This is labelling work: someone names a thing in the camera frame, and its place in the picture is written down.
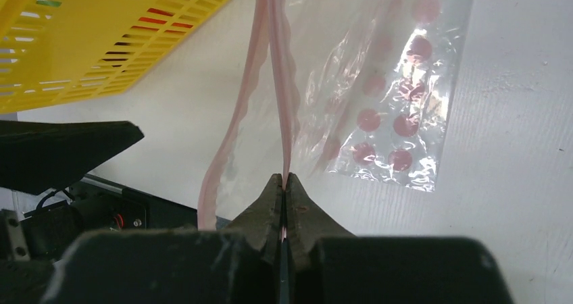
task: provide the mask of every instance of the yellow plastic basket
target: yellow plastic basket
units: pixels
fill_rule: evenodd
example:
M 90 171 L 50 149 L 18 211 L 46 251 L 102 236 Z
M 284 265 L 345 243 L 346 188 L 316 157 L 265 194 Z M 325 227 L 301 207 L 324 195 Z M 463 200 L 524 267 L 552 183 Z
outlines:
M 115 95 L 228 0 L 0 0 L 0 113 Z

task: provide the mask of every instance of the black cable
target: black cable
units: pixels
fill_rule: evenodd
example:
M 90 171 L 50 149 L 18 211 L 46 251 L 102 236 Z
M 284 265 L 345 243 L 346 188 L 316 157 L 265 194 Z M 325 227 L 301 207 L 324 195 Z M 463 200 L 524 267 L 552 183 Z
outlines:
M 63 192 L 64 194 L 66 194 L 66 196 L 71 200 L 71 201 L 75 201 L 76 197 L 74 197 L 72 194 L 70 194 L 69 191 L 67 191 L 66 189 L 62 189 L 60 190 L 61 192 Z M 45 195 L 39 202 L 38 205 L 36 205 L 36 210 L 42 209 L 42 207 L 44 207 L 44 203 L 54 197 L 56 194 L 58 194 L 60 191 L 52 191 L 50 192 L 48 195 Z
M 45 195 L 42 199 L 40 199 L 40 201 L 38 202 L 38 205 L 36 205 L 36 210 L 40 210 L 42 209 L 42 207 L 44 207 L 44 203 L 55 196 L 55 194 L 57 194 L 59 191 L 52 191 L 51 193 L 49 193 L 48 195 Z
M 75 197 L 74 195 L 70 194 L 69 191 L 67 191 L 66 189 L 62 189 L 61 191 L 62 191 L 64 194 L 66 194 L 66 196 L 68 196 L 68 198 L 69 198 L 71 201 L 76 201 L 76 197 Z

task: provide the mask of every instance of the black machine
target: black machine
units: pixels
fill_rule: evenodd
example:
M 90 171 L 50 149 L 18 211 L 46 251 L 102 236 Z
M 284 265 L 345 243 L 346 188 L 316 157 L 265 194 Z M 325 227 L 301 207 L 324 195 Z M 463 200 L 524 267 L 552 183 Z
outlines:
M 480 243 L 353 236 L 294 174 L 197 231 L 194 209 L 86 175 L 141 139 L 137 127 L 21 125 L 0 122 L 0 186 L 71 201 L 40 200 L 22 221 L 0 212 L 0 303 L 512 303 Z M 23 164 L 31 145 L 50 149 Z

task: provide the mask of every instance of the plastic bag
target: plastic bag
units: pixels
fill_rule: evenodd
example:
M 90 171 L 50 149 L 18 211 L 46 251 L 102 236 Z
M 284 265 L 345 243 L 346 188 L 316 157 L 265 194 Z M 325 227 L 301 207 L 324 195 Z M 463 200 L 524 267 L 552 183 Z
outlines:
M 257 0 L 232 123 L 201 187 L 200 228 L 213 228 L 216 207 L 228 218 L 244 210 L 281 160 L 283 174 L 292 163 L 302 176 L 433 191 L 471 3 Z

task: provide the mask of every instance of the red wire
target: red wire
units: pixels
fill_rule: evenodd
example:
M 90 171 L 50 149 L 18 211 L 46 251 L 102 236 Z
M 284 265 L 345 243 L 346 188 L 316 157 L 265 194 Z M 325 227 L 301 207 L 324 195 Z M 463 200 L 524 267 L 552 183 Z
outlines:
M 124 227 L 124 218 L 122 216 L 122 214 L 117 214 L 117 216 L 120 218 L 120 220 L 122 221 L 122 225 L 120 226 L 120 228 Z

